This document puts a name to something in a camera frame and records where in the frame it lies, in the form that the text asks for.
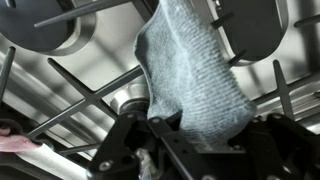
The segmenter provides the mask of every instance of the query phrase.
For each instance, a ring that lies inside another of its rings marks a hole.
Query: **gray towel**
[[[151,103],[148,117],[182,110],[180,130],[199,152],[230,150],[227,141],[255,114],[222,58],[216,33],[188,0],[160,0],[136,39]]]

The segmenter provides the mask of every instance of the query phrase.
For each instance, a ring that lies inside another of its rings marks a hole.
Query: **metal bar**
[[[72,147],[72,148],[68,148],[65,150],[61,150],[58,152],[58,154],[60,154],[62,156],[66,156],[66,155],[75,154],[78,152],[84,152],[84,151],[89,151],[89,150],[93,150],[93,149],[98,149],[100,147],[100,145],[101,145],[101,143]]]
[[[37,126],[34,130],[32,130],[30,133],[27,134],[27,137],[30,139],[35,139],[35,137],[37,137],[39,134],[45,132],[46,130],[49,130],[53,126],[59,124],[60,122],[76,114],[77,112],[83,110],[89,105],[90,104],[86,102],[85,99],[78,101],[77,103],[63,110],[61,113],[59,113],[55,117],[52,117],[51,119]]]
[[[53,59],[48,59],[49,64],[56,69],[62,77],[64,77],[76,90],[78,90],[85,98],[86,101],[90,104],[94,104],[111,118],[116,119],[118,117],[117,113],[114,112],[113,109],[109,107],[108,104],[102,104],[99,98],[96,98],[94,92],[89,89],[85,84],[79,81],[76,77],[74,77],[71,73],[69,73],[65,68],[63,68],[60,64],[58,64]]]
[[[295,89],[298,89],[302,86],[305,86],[307,84],[310,84],[312,82],[315,82],[315,81],[319,81],[320,80],[320,72],[317,72],[317,73],[314,73],[314,74],[311,74],[309,76],[306,76],[304,78],[301,78],[293,83],[290,83],[288,85],[290,91],[293,91]]]
[[[316,124],[319,124],[320,123],[320,112],[313,114],[311,116],[308,116],[306,118],[303,118],[302,120],[298,121],[298,123],[306,128],[309,128],[309,127],[312,127]]]
[[[300,119],[298,120],[298,122],[303,121],[305,118],[309,118],[311,115],[317,114],[319,112],[320,112],[320,106],[310,108],[308,110],[305,110],[303,112],[296,114],[296,120]]]
[[[241,51],[239,54],[234,56],[230,61],[228,61],[230,68],[235,66],[241,59],[242,57],[247,53],[246,50]]]
[[[102,112],[108,114],[112,119],[116,120],[118,118],[118,114],[102,99],[99,102],[96,102],[94,105]]]
[[[147,9],[149,9],[149,11],[151,12],[151,14],[154,14],[158,5],[159,5],[159,0],[141,0],[147,7]]]
[[[59,124],[66,118],[74,115],[75,113],[83,110],[90,104],[95,104],[96,99],[101,99],[104,96],[108,95],[109,93],[115,91],[116,89],[124,86],[125,84],[129,83],[130,81],[134,80],[135,78],[139,77],[143,74],[143,71],[140,66],[133,68],[132,70],[126,72],[122,76],[118,77],[117,79],[113,80],[109,84],[103,86],[99,90],[95,91],[90,97],[86,97],[86,99],[82,99],[79,102],[73,104],[72,106],[68,107],[60,114],[56,115],[55,117],[47,120],[46,122],[40,124],[36,127],[33,131],[28,133],[27,137],[30,139],[34,139],[39,134],[45,132],[46,130],[50,129],[51,127]]]
[[[300,87],[303,87],[307,84],[310,84],[312,82],[315,82],[315,81],[319,81],[320,80],[320,72],[317,72],[315,74],[311,74],[309,76],[306,76],[304,78],[301,78],[295,82],[292,82],[290,84],[288,84],[288,87],[289,87],[289,90],[290,92],[295,90],[295,89],[298,89]],[[260,96],[256,99],[253,100],[253,102],[257,105],[260,105],[260,104],[263,104],[265,102],[268,102],[276,97],[279,96],[279,93],[277,91],[272,91],[272,92],[269,92],[263,96]]]
[[[152,17],[152,10],[148,8],[143,0],[132,0],[132,3],[140,13],[142,19],[148,22]]]
[[[221,18],[213,21],[213,22],[211,23],[211,25],[213,26],[213,28],[218,29],[218,28],[220,28],[221,26],[223,26],[223,24],[224,24],[227,20],[229,20],[230,18],[232,18],[233,16],[234,16],[233,13],[228,13],[228,14],[222,16]]]
[[[0,72],[0,103],[2,102],[4,91],[6,90],[6,85],[15,53],[16,49],[14,47],[10,47],[3,62],[3,66]]]
[[[320,14],[300,20],[294,24],[294,27],[299,28],[299,27],[313,25],[319,22],[320,22]]]
[[[68,12],[60,14],[58,16],[52,17],[50,19],[44,20],[42,22],[36,23],[34,26],[36,28],[48,26],[58,22],[65,22],[80,16],[84,16],[90,13],[98,12],[107,8],[118,6],[124,3],[128,3],[131,0],[98,0],[77,8],[74,8]]]
[[[58,64],[52,58],[48,59],[48,63],[56,70],[58,73],[64,77],[77,91],[79,91],[84,97],[90,96],[92,94],[92,90],[89,89],[85,84],[79,81],[76,77],[74,77],[71,73],[69,73],[65,68],[63,68],[60,64]]]
[[[274,73],[276,76],[277,90],[279,91],[280,101],[284,114],[294,120],[293,109],[290,98],[290,90],[287,86],[279,61],[273,61]]]
[[[15,0],[6,0],[6,3],[9,8],[16,8],[16,1]]]
[[[143,75],[143,70],[140,66],[133,68],[132,70],[126,72],[122,76],[118,77],[117,79],[113,80],[106,86],[97,90],[94,94],[98,97],[105,97],[106,95],[112,93],[113,91],[117,90],[118,88],[124,86],[128,82],[134,80],[135,78]]]
[[[26,162],[42,168],[62,179],[86,180],[86,170],[83,167],[71,162],[65,157],[55,153],[46,145],[32,151],[23,151],[16,153]],[[46,176],[40,177],[41,180],[47,180]]]

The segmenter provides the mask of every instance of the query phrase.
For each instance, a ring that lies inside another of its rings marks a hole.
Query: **black mechanism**
[[[234,54],[259,61],[271,55],[284,35],[276,0],[220,0],[215,28],[223,25]]]
[[[139,111],[119,116],[88,167],[88,179],[139,179],[137,149],[146,149],[159,179],[317,180],[320,137],[291,119],[269,115],[254,119],[229,141],[235,150],[197,153],[168,120]]]
[[[75,22],[63,22],[42,29],[35,28],[34,24],[72,8],[71,0],[0,1],[0,33],[23,48],[36,52],[52,51],[73,33]]]

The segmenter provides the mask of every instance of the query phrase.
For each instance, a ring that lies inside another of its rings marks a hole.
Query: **wire rack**
[[[145,1],[143,1],[143,0],[139,0],[139,1],[138,0],[133,0],[133,1],[131,1],[131,0],[118,0],[118,1],[116,1],[117,3],[110,3],[110,2],[113,2],[113,1],[110,1],[110,0],[95,1],[95,2],[92,2],[92,3],[87,4],[85,6],[75,8],[75,9],[73,9],[69,12],[66,12],[65,14],[61,14],[57,17],[53,17],[53,18],[45,20],[43,22],[39,22],[36,24],[36,26],[42,27],[42,26],[47,26],[47,25],[61,22],[61,21],[68,21],[68,20],[75,19],[77,17],[83,16],[88,13],[97,12],[99,10],[107,9],[107,8],[110,8],[110,7],[119,5],[119,4],[127,3],[127,2],[133,2],[145,20],[150,19],[150,17],[153,14],[153,9],[150,6],[148,6],[145,3]],[[216,20],[215,22],[212,23],[213,27],[217,29],[217,28],[223,26],[223,22],[228,20],[232,16],[233,15],[230,14],[230,15],[226,15],[226,17],[221,17],[221,19]],[[320,22],[320,15],[303,19],[303,20],[297,22],[295,24],[295,27],[301,28],[301,27],[305,27],[308,25],[318,23],[318,22]],[[246,50],[243,50],[241,53],[239,53],[234,58],[232,58],[228,62],[230,65],[230,68],[233,67],[235,64],[237,64],[237,62],[239,62],[241,60],[241,58],[244,56],[245,53],[246,53]],[[6,88],[6,82],[9,77],[9,73],[10,73],[10,69],[12,66],[12,62],[14,60],[14,56],[15,56],[15,48],[10,47],[8,49],[7,54],[6,54],[4,64],[2,66],[2,71],[0,73],[0,100],[2,100],[4,91]],[[75,113],[77,113],[79,111],[82,111],[83,109],[85,109],[86,107],[88,107],[90,105],[96,106],[101,111],[103,111],[106,115],[108,115],[111,118],[113,118],[114,120],[116,120],[118,117],[118,114],[115,113],[111,109],[111,107],[102,100],[102,98],[107,96],[111,92],[117,90],[118,88],[122,87],[123,85],[129,83],[130,81],[134,80],[135,78],[143,75],[143,70],[141,69],[140,66],[137,66],[137,67],[133,68],[132,70],[126,72],[122,76],[116,78],[115,80],[113,80],[109,84],[103,86],[102,88],[100,88],[96,91],[92,91],[86,85],[84,85],[81,81],[79,81],[75,76],[73,76],[71,73],[69,73],[65,68],[63,68],[61,65],[59,65],[54,59],[49,58],[48,62],[56,71],[58,71],[58,73],[62,77],[64,77],[64,79],[66,81],[68,81],[79,93],[81,93],[84,98],[81,99],[80,101],[76,102],[75,104],[71,105],[70,107],[64,109],[56,116],[54,116],[54,117],[48,119],[47,121],[45,121],[44,123],[38,125],[31,132],[29,132],[27,134],[27,137],[32,140],[35,140],[35,141],[36,141],[36,138],[40,134],[46,132],[47,130],[49,130],[53,126],[61,123],[62,121],[68,119],[70,116],[74,115]],[[294,120],[295,117],[294,117],[294,112],[293,112],[291,99],[290,99],[290,95],[289,95],[290,92],[295,89],[298,89],[300,87],[303,87],[309,83],[319,81],[320,80],[320,72],[310,74],[310,75],[308,75],[304,78],[301,78],[295,82],[287,84],[285,81],[285,78],[284,78],[279,61],[274,60],[273,66],[274,66],[274,73],[275,73],[275,79],[276,79],[276,84],[277,84],[276,90],[269,92],[259,98],[254,99],[253,102],[257,105],[261,105],[261,104],[264,104],[270,100],[273,100],[275,98],[280,97],[280,101],[281,101],[281,105],[282,105],[284,114],[287,117]],[[302,119],[301,121],[307,122],[307,121],[310,121],[311,119],[313,119],[314,117],[319,117],[319,116],[320,116],[320,112],[318,112],[314,115],[311,115],[305,119]],[[85,145],[85,146],[67,148],[67,149],[59,151],[58,153],[60,153],[61,155],[70,155],[70,154],[75,154],[75,153],[79,153],[79,152],[85,152],[85,151],[92,150],[92,149],[97,149],[97,148],[99,148],[99,146],[100,146],[100,143],[89,144],[89,145]]]

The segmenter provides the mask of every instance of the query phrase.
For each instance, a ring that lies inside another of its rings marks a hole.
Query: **screw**
[[[314,95],[316,98],[320,98],[320,92],[318,92],[318,91],[317,91],[317,92],[314,92],[313,95]]]
[[[153,119],[152,122],[153,122],[153,123],[159,123],[159,122],[160,122],[160,119],[158,119],[158,118]]]
[[[258,123],[259,120],[258,120],[258,119],[253,119],[252,122],[253,122],[253,123]]]
[[[211,175],[204,175],[201,180],[215,180],[215,178]]]
[[[283,169],[284,169],[286,172],[288,172],[288,173],[291,174],[291,171],[290,171],[290,169],[289,169],[287,166],[283,166]]]
[[[266,119],[263,118],[261,115],[257,116],[256,119],[258,119],[259,121],[266,121]]]
[[[217,6],[217,7],[220,7],[220,6],[221,6],[219,0],[214,0],[214,2],[216,3],[216,6]]]
[[[235,146],[233,147],[233,149],[234,149],[234,150],[241,150],[241,146],[240,146],[240,145],[235,145]]]
[[[100,164],[100,171],[108,171],[112,167],[113,161],[104,161]]]
[[[281,119],[282,118],[282,116],[280,114],[273,114],[272,117],[275,118],[275,119]]]
[[[275,176],[275,175],[269,175],[269,176],[267,177],[267,180],[281,180],[281,179],[278,178],[278,177]]]
[[[131,118],[133,118],[133,117],[134,117],[134,114],[128,114],[128,115],[127,115],[127,118],[130,118],[130,119],[131,119]]]

